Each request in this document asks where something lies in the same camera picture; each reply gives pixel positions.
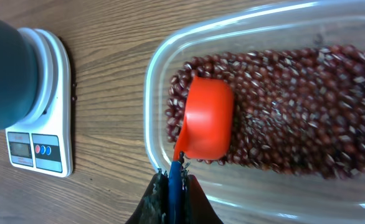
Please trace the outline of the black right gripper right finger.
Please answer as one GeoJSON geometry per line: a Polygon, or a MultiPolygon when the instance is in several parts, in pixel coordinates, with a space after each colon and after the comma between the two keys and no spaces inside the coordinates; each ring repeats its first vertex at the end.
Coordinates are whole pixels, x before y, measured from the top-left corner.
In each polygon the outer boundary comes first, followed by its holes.
{"type": "Polygon", "coordinates": [[[182,168],[184,184],[182,222],[185,224],[223,224],[207,199],[195,175],[189,174],[189,164],[182,168]]]}

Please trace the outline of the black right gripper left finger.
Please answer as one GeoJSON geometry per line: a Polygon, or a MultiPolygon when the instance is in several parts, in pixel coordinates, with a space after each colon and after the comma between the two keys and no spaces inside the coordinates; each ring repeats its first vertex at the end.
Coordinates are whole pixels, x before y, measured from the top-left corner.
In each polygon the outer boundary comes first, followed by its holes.
{"type": "Polygon", "coordinates": [[[164,224],[168,212],[168,176],[161,169],[153,176],[126,224],[164,224]]]}

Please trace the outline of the red scoop with blue handle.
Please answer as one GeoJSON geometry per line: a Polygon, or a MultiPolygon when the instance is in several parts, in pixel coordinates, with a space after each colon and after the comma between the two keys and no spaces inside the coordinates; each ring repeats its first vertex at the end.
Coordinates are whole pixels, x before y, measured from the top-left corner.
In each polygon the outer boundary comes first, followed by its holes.
{"type": "Polygon", "coordinates": [[[234,94],[228,84],[222,80],[193,78],[169,172],[169,223],[182,220],[183,167],[179,154],[212,161],[225,156],[230,147],[233,113],[234,94]]]}

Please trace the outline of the red adzuki beans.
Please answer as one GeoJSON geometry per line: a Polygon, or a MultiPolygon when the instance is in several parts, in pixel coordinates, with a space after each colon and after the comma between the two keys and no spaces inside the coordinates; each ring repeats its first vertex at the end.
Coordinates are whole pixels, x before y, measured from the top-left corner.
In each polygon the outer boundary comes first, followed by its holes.
{"type": "Polygon", "coordinates": [[[169,142],[194,77],[234,92],[232,141],[220,165],[352,178],[365,172],[365,51],[352,45],[193,57],[170,80],[169,142]]]}

